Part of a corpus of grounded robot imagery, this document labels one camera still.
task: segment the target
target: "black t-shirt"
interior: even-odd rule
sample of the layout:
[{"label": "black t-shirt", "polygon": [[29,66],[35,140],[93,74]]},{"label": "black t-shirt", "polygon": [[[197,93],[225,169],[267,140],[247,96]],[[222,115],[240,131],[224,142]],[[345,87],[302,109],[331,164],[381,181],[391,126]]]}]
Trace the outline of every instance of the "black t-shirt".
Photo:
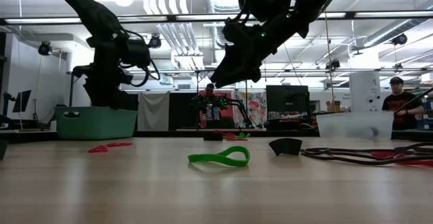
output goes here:
[{"label": "black t-shirt", "polygon": [[[416,96],[414,96],[413,94],[407,92],[403,92],[400,95],[390,95],[385,98],[382,110],[396,111],[415,97]],[[420,99],[417,99],[414,102],[411,102],[409,105],[405,106],[404,110],[411,110],[417,108],[418,106],[422,106]],[[414,129],[416,127],[416,124],[417,120],[414,115],[394,116],[392,129]]]}]

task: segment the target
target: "white plastic bin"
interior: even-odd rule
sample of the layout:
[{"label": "white plastic bin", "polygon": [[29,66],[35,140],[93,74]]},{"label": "white plastic bin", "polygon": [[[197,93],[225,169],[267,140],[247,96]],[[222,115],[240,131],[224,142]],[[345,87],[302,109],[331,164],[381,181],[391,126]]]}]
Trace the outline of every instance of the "white plastic bin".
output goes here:
[{"label": "white plastic bin", "polygon": [[320,137],[391,139],[392,112],[349,112],[317,115]]}]

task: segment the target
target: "teal basket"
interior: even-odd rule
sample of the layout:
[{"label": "teal basket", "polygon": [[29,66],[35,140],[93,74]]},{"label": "teal basket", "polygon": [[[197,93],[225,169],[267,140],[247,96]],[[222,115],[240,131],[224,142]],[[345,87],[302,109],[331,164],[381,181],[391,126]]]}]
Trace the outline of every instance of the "teal basket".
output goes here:
[{"label": "teal basket", "polygon": [[101,140],[132,137],[137,112],[106,107],[56,108],[60,139]]}]

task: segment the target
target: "computer monitor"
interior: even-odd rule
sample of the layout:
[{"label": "computer monitor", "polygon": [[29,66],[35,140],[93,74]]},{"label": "computer monitor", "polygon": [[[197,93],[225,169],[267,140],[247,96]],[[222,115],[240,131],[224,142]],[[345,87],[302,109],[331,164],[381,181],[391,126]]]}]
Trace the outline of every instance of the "computer monitor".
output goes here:
[{"label": "computer monitor", "polygon": [[299,112],[310,115],[310,93],[308,86],[267,85],[267,111]]},{"label": "computer monitor", "polygon": [[32,91],[19,92],[15,101],[15,106],[12,112],[25,112],[27,108],[28,99],[30,99],[30,93]]}]

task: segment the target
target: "black cap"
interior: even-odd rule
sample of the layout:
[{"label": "black cap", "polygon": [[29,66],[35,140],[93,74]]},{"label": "black cap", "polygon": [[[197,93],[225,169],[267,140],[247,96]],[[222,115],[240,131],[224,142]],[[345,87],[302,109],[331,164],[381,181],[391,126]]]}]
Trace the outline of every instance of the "black cap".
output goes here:
[{"label": "black cap", "polygon": [[399,77],[394,77],[390,80],[391,85],[400,85],[403,84],[403,79],[400,79]]}]

